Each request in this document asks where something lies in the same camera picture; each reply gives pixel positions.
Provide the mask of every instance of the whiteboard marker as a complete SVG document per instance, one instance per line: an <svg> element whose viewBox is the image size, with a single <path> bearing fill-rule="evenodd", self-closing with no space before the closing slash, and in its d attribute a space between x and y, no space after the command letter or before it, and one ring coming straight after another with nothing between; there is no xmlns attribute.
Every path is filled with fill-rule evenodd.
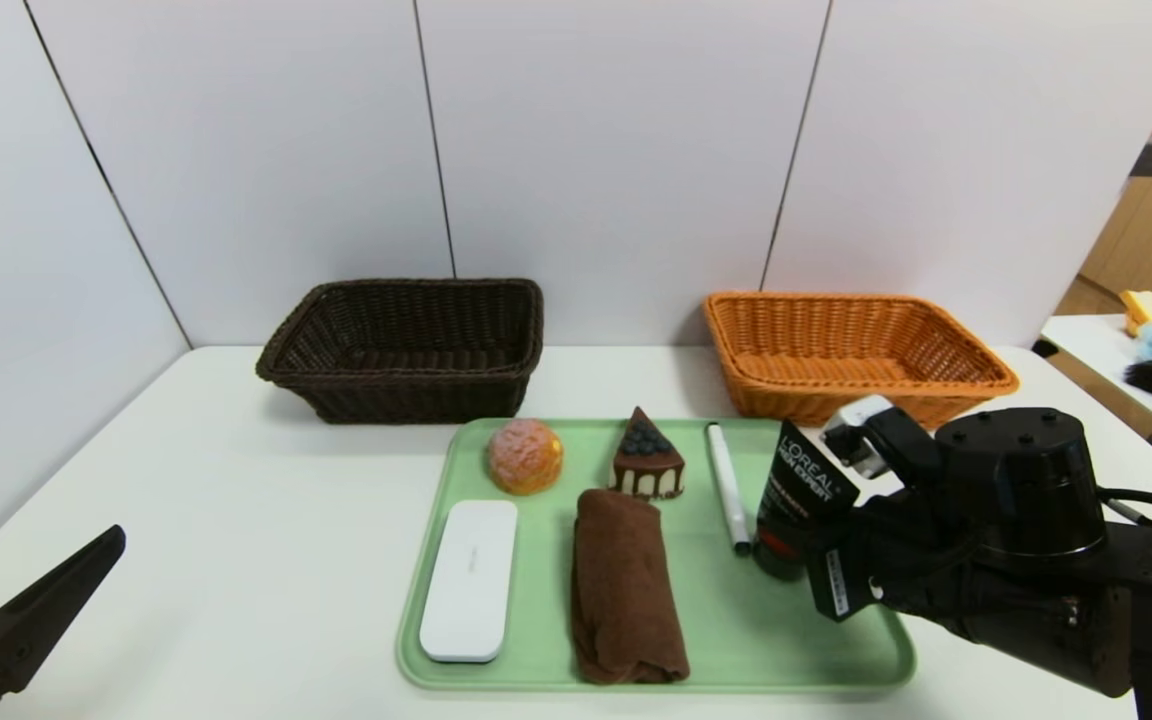
<svg viewBox="0 0 1152 720"><path fill-rule="evenodd" d="M723 516L727 518L727 532L732 535L732 550L736 555L749 555L749 528L745 528L745 507L740 502L740 488L736 487L736 470L732 469L732 455L727 452L727 439L718 423L705 425L708 438L708 450L713 456L714 478L718 479L718 495L723 500Z"/></svg>

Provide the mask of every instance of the green tray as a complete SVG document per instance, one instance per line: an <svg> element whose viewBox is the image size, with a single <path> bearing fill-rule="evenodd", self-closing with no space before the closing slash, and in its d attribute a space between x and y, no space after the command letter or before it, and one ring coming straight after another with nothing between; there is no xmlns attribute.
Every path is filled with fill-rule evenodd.
<svg viewBox="0 0 1152 720"><path fill-rule="evenodd" d="M397 632L397 666L416 685L442 691L870 692L914 675L914 646L893 612L870 606L843 624L833 623L814 611L805 579L781 582L753 560L737 558L710 470L708 420L659 420L687 462L685 492L655 505L691 677L672 685L582 682L568 632L576 498L607 483L626 420L547 420L566 447L563 473L533 497L506 495L486 473L484 448L503 423L467 424L448 450ZM721 424L753 526L780 423ZM434 662L420 651L420 614L438 543L447 511L462 500L511 500L518 507L506 638L500 655L485 665Z"/></svg>

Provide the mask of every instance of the yellow object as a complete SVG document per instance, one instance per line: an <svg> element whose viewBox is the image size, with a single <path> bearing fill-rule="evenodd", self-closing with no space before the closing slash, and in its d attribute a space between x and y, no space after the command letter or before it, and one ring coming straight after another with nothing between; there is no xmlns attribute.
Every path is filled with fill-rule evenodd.
<svg viewBox="0 0 1152 720"><path fill-rule="evenodd" d="M1128 334L1137 338L1140 325L1152 323L1152 291L1124 290L1119 297L1128 306Z"/></svg>

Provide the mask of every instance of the chocolate cake slice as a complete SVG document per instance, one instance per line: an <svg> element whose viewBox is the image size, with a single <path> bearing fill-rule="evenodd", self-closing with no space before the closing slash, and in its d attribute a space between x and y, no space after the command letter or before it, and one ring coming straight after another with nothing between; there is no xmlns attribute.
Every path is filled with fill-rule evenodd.
<svg viewBox="0 0 1152 720"><path fill-rule="evenodd" d="M683 465L673 444L641 407L635 407L612 460L608 487L632 497L677 497L682 493Z"/></svg>

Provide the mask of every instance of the label sticker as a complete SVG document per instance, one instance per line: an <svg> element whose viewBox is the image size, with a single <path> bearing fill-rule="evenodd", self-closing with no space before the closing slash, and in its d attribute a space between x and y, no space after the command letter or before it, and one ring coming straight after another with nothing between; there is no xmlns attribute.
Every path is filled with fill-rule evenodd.
<svg viewBox="0 0 1152 720"><path fill-rule="evenodd" d="M847 584L842 579L842 561L838 559L838 548L824 553L824 566L829 571L833 612L838 617L842 617L851 609L851 605L847 601Z"/></svg>

